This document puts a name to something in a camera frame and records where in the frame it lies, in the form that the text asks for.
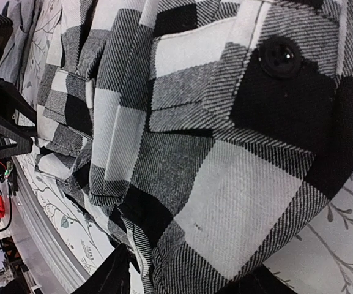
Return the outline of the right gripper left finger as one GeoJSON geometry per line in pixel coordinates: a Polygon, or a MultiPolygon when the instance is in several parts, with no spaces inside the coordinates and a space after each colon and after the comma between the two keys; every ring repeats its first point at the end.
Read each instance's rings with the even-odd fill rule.
{"type": "Polygon", "coordinates": [[[128,293],[130,293],[129,253],[127,246],[120,244],[80,287],[80,294],[128,293]]]}

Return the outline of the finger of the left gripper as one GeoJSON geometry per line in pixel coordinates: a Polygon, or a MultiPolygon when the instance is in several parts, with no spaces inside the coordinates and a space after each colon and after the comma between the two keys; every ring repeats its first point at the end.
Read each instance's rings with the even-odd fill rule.
{"type": "Polygon", "coordinates": [[[13,119],[18,111],[33,123],[36,111],[25,101],[14,84],[0,78],[0,159],[32,152],[36,126],[19,126],[13,119]]]}

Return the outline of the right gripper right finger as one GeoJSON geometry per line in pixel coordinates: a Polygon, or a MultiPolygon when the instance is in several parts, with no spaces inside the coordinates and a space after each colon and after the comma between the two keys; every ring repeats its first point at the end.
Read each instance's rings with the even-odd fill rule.
{"type": "Polygon", "coordinates": [[[231,282],[218,294],[296,294],[291,288],[277,279],[264,265],[256,268],[241,280],[231,282]]]}

